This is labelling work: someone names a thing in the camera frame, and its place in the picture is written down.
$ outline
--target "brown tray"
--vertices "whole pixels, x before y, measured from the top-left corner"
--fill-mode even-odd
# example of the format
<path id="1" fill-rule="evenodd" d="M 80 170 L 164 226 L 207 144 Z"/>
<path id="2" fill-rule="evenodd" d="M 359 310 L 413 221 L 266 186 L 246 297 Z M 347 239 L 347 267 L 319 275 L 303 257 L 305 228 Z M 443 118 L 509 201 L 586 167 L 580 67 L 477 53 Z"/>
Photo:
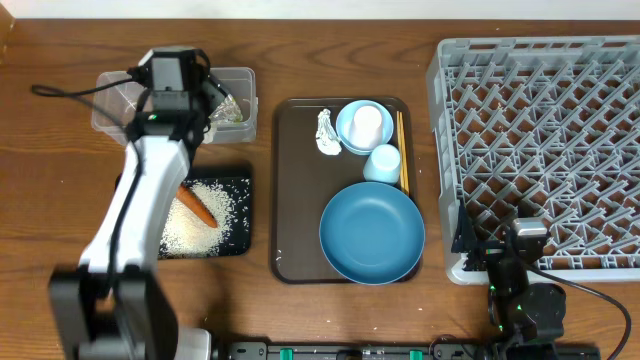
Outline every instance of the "brown tray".
<path id="1" fill-rule="evenodd" d="M 403 116 L 409 196 L 415 196 L 415 171 L 411 146 L 409 109 L 394 97 L 289 99 L 275 113 L 273 128 L 272 236 L 270 263 L 274 275 L 287 284 L 348 283 L 326 260 L 320 246 L 319 226 L 324 208 L 340 190 L 363 182 L 362 169 L 368 156 L 355 155 L 344 146 L 337 156 L 328 156 L 316 146 L 318 113 L 331 110 L 331 123 L 352 101 L 373 100 L 389 110 L 394 119 L 394 135 L 389 141 L 397 147 L 396 112 Z M 412 278 L 420 263 L 399 281 Z"/>

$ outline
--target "blue bowl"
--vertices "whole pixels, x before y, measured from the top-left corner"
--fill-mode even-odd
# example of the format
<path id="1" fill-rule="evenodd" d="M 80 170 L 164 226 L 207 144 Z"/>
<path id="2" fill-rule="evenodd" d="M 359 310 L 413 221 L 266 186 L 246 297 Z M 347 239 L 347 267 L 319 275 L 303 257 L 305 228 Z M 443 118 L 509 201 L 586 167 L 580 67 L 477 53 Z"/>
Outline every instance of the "blue bowl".
<path id="1" fill-rule="evenodd" d="M 344 147 L 346 147 L 347 150 L 356 155 L 369 155 L 373 151 L 373 149 L 359 149 L 351 145 L 349 140 L 347 140 L 351 122 L 353 121 L 353 116 L 358 109 L 367 105 L 375 106 L 382 114 L 382 142 L 379 145 L 388 143 L 389 140 L 391 140 L 391 136 L 393 135 L 393 118 L 391 117 L 389 110 L 387 110 L 384 106 L 371 100 L 358 100 L 349 103 L 347 106 L 342 108 L 342 110 L 338 114 L 338 118 L 336 119 L 336 132 L 338 133 L 338 137 L 340 138 L 340 141 L 342 141 Z"/>
<path id="2" fill-rule="evenodd" d="M 320 220 L 320 244 L 342 276 L 381 285 L 411 271 L 424 250 L 424 221 L 400 190 L 365 182 L 336 194 Z"/>

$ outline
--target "wooden tabletop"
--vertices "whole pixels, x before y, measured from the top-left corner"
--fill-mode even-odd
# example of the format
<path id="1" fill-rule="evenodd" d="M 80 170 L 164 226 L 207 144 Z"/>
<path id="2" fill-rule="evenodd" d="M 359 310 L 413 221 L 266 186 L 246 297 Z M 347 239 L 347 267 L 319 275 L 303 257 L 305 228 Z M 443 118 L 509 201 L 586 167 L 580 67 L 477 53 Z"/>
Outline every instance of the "wooden tabletop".
<path id="1" fill-rule="evenodd" d="M 32 83 L 95 85 L 105 71 L 137 64 L 152 47 L 200 47 L 215 66 L 256 73 L 255 142 L 203 146 L 196 164 L 249 162 L 255 200 L 246 255 L 163 261 L 158 278 L 182 325 L 227 338 L 274 342 L 429 343 L 439 334 L 483 339 L 486 287 L 445 275 L 436 147 L 429 132 L 425 72 L 438 42 L 452 37 L 640 33 L 640 22 L 19 20 L 0 65 L 0 358 L 60 358 L 47 295 L 56 264 L 77 263 L 98 230 L 123 166 L 120 145 L 91 128 L 91 111 L 29 94 Z M 427 227 L 420 273 L 380 287 L 291 286 L 269 270 L 271 125 L 291 97 L 392 95 L 411 112 L 417 203 Z M 640 315 L 640 284 L 595 284 Z M 567 290 L 562 342 L 608 355 L 624 327 L 620 312 Z M 621 358 L 640 352 L 640 332 Z"/>

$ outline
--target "chopsticks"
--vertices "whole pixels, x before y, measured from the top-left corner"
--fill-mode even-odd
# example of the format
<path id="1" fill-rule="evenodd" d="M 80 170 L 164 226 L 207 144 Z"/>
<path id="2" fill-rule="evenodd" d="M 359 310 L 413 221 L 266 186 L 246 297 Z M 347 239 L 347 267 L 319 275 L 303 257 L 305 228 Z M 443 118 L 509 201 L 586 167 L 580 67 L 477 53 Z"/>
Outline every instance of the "chopsticks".
<path id="1" fill-rule="evenodd" d="M 400 189 L 409 196 L 409 176 L 407 174 L 407 148 L 404 140 L 404 123 L 402 113 L 396 113 L 396 128 L 398 134 L 398 150 L 400 150 Z"/>

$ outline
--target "clear plastic container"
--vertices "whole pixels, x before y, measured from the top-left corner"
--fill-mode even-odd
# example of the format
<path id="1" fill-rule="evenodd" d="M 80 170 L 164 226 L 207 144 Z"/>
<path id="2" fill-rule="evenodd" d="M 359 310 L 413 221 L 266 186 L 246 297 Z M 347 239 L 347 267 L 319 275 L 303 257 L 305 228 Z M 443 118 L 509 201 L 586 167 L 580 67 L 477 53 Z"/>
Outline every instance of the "clear plastic container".
<path id="1" fill-rule="evenodd" d="M 240 123 L 218 125 L 213 136 L 214 144 L 250 142 L 256 138 L 258 98 L 256 97 L 256 75 L 244 67 L 213 68 L 211 73 L 229 89 L 245 119 Z M 129 78 L 124 71 L 106 72 L 98 77 L 97 86 Z M 121 119 L 123 124 L 133 120 L 138 96 L 144 88 L 131 82 L 101 91 L 95 95 L 94 103 Z M 122 131 L 109 119 L 96 111 L 91 116 L 91 126 L 111 136 L 120 145 L 127 139 Z"/>

